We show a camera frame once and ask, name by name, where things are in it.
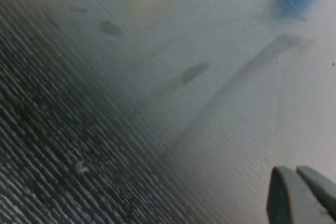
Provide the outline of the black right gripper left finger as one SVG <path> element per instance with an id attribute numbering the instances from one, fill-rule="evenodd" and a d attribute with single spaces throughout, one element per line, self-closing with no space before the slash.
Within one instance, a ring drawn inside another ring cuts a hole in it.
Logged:
<path id="1" fill-rule="evenodd" d="M 334 223 L 296 170 L 275 166 L 267 197 L 269 223 Z"/>

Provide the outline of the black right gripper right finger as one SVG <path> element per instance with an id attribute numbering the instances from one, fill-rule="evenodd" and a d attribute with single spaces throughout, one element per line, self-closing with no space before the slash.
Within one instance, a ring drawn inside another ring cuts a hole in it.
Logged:
<path id="1" fill-rule="evenodd" d="M 309 166 L 297 166 L 297 174 L 331 217 L 335 217 L 335 182 Z"/>

